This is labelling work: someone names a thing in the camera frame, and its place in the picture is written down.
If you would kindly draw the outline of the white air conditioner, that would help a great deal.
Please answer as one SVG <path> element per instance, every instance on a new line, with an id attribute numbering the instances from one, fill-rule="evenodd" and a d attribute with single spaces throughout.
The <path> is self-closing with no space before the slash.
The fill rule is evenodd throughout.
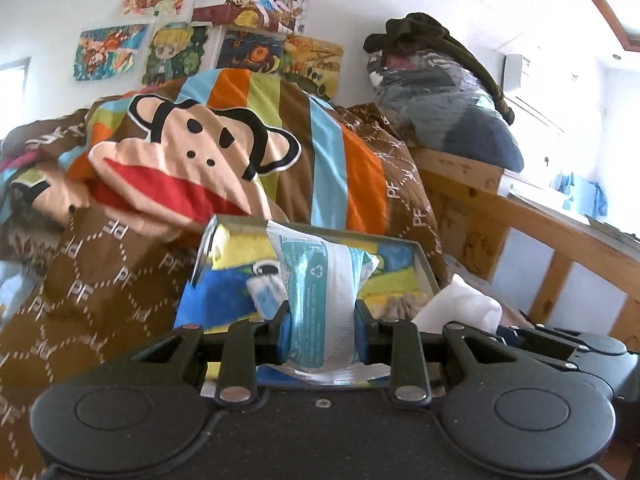
<path id="1" fill-rule="evenodd" d="M 563 131 L 601 125 L 600 73 L 588 64 L 507 54 L 502 90 L 512 103 Z"/>

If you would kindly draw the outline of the orange fox painting lower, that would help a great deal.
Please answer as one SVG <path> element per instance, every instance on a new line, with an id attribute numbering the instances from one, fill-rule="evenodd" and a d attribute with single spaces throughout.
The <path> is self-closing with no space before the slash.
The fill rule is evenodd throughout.
<path id="1" fill-rule="evenodd" d="M 74 59 L 74 79 L 103 80 L 129 72 L 148 29 L 148 24 L 129 24 L 81 32 Z"/>

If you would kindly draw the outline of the dark green garment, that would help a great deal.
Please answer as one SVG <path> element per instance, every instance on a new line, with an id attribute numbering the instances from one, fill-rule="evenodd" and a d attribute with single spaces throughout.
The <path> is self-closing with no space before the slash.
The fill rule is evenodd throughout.
<path id="1" fill-rule="evenodd" d="M 390 18 L 385 23 L 384 34 L 371 34 L 363 41 L 367 53 L 381 51 L 384 56 L 409 56 L 421 50 L 432 50 L 448 55 L 469 70 L 482 84 L 494 101 L 496 111 L 510 126 L 515 115 L 506 104 L 502 89 L 485 66 L 461 42 L 454 39 L 446 27 L 431 15 L 414 12 L 404 18 Z"/>

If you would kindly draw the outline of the plastic bag of clothes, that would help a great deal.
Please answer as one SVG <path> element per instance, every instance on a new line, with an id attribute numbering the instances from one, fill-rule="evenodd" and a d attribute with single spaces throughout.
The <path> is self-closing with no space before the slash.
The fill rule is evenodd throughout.
<path id="1" fill-rule="evenodd" d="M 371 53 L 374 102 L 409 146 L 520 172 L 524 158 L 509 122 L 480 80 L 451 56 Z"/>

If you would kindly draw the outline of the beige drawstring pouch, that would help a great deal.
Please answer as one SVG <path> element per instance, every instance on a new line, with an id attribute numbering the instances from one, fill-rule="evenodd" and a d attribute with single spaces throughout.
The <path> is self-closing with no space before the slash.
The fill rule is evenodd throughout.
<path id="1" fill-rule="evenodd" d="M 380 314 L 383 320 L 413 320 L 433 299 L 430 295 L 403 294 L 388 298 Z"/>

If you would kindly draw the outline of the blond boy painting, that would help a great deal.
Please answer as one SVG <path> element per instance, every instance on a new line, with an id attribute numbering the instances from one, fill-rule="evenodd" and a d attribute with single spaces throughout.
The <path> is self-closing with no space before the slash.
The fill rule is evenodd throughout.
<path id="1" fill-rule="evenodd" d="M 206 55 L 212 28 L 204 23 L 171 22 L 154 30 L 141 82 L 145 87 L 196 74 Z"/>

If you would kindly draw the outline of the monkey face striped quilt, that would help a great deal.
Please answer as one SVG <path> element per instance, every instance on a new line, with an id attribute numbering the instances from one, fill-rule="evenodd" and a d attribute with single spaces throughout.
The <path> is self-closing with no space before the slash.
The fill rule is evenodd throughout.
<path id="1" fill-rule="evenodd" d="M 278 76 L 209 70 L 1 144 L 1 257 L 39 273 L 1 332 L 1 474 L 33 479 L 36 397 L 167 332 L 209 220 L 404 238 L 446 276 L 432 205 L 390 116 Z"/>

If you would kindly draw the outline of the blue white tissue packet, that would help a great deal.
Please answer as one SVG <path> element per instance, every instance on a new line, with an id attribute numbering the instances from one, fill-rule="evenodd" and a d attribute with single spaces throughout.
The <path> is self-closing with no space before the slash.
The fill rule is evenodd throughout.
<path id="1" fill-rule="evenodd" d="M 387 377 L 390 368 L 363 364 L 355 344 L 358 292 L 378 268 L 378 257 L 273 221 L 266 232 L 291 312 L 288 360 L 274 369 L 319 386 L 357 385 Z"/>

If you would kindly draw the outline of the yellow landscape painting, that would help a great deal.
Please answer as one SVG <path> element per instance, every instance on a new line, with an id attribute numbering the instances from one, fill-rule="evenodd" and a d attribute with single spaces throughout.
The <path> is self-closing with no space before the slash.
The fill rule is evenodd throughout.
<path id="1" fill-rule="evenodd" d="M 337 94 L 343 55 L 339 44 L 290 35 L 284 40 L 280 74 L 307 93 L 331 101 Z"/>

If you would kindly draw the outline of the wooden bed frame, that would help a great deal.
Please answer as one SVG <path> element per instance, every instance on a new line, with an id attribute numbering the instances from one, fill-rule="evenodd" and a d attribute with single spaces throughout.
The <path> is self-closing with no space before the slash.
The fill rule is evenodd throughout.
<path id="1" fill-rule="evenodd" d="M 639 347 L 639 246 L 532 197 L 518 174 L 428 148 L 410 151 L 446 255 L 533 322 Z"/>

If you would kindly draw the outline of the starry swirl painting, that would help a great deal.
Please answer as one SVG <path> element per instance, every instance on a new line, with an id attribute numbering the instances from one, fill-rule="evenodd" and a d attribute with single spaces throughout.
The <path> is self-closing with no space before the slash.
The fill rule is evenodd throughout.
<path id="1" fill-rule="evenodd" d="M 240 68 L 255 73 L 277 73 L 284 51 L 281 38 L 227 29 L 218 54 L 217 68 Z"/>

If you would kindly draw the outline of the colourful painted cardboard box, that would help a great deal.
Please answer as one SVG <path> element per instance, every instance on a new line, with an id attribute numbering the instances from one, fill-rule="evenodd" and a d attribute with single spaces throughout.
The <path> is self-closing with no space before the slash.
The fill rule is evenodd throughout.
<path id="1" fill-rule="evenodd" d="M 390 374 L 356 348 L 355 310 L 411 320 L 439 287 L 422 248 L 401 238 L 216 216 L 206 226 L 175 324 L 223 333 L 238 321 L 271 320 L 281 304 L 285 358 L 265 382 L 350 386 Z"/>

